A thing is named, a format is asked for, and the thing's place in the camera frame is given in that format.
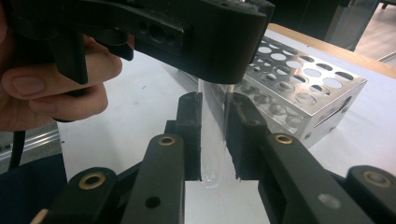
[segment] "black cable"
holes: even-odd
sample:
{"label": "black cable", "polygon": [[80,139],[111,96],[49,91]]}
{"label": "black cable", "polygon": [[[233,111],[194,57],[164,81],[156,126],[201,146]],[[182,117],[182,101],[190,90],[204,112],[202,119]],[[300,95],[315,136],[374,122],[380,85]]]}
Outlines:
{"label": "black cable", "polygon": [[9,161],[8,170],[12,170],[20,166],[22,152],[24,148],[24,141],[25,141],[25,131],[14,132],[11,160]]}

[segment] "wooden floor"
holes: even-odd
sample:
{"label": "wooden floor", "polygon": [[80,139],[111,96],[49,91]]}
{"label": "wooden floor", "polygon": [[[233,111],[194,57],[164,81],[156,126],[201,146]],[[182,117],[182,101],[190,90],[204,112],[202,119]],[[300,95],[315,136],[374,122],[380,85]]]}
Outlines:
{"label": "wooden floor", "polygon": [[[396,52],[396,7],[379,4],[355,52],[379,60]],[[385,63],[396,66],[396,55]]]}

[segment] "table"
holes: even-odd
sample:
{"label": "table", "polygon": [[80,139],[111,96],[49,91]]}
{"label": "table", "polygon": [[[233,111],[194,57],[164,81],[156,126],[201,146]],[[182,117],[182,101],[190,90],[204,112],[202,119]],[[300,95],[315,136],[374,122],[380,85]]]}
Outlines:
{"label": "table", "polygon": [[[390,97],[396,95],[396,80],[379,75],[377,70],[385,69],[383,74],[387,74],[388,67],[373,62],[370,67],[375,71],[368,70],[346,62],[360,57],[352,52],[338,51],[317,40],[307,44],[305,40],[309,39],[303,35],[284,31],[288,30],[271,24],[266,36],[368,79],[338,127],[309,151],[324,168],[339,175],[360,164],[396,175],[396,100]],[[279,33],[303,40],[298,42]],[[317,50],[327,47],[330,50],[326,52]],[[176,118],[178,97],[196,91],[195,83],[181,71],[138,52],[131,63],[123,62],[123,66],[122,74],[106,83],[106,112],[59,124],[68,178],[93,166],[119,173],[141,161],[149,139],[163,132],[168,119]],[[269,223],[257,191],[258,182],[235,180],[228,153],[224,155],[221,178],[213,189],[199,182],[186,183],[185,223]]]}

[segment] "brass insert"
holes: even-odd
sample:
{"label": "brass insert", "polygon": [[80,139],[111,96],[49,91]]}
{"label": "brass insert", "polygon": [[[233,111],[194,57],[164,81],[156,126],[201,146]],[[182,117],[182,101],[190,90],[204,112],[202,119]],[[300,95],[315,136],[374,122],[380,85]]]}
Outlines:
{"label": "brass insert", "polygon": [[370,184],[376,185],[380,188],[389,188],[390,187],[390,180],[377,172],[373,171],[365,171],[363,173],[364,179],[369,182]]}
{"label": "brass insert", "polygon": [[78,183],[81,189],[96,189],[106,180],[106,176],[101,172],[93,172],[84,175]]}
{"label": "brass insert", "polygon": [[275,140],[278,143],[284,144],[284,145],[290,145],[291,143],[293,143],[293,139],[285,134],[279,134],[279,135],[275,136]]}
{"label": "brass insert", "polygon": [[160,140],[158,140],[158,144],[163,147],[171,146],[176,142],[176,139],[171,136],[165,136],[162,137]]}

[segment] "clear glass tube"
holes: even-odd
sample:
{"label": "clear glass tube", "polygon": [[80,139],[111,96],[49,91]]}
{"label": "clear glass tube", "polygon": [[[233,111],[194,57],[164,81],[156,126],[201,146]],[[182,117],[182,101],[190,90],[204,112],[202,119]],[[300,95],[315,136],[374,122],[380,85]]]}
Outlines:
{"label": "clear glass tube", "polygon": [[207,188],[216,187],[221,180],[221,168],[225,157],[225,130],[227,108],[225,93],[228,86],[199,79],[198,91],[203,94],[201,129],[201,175]]}

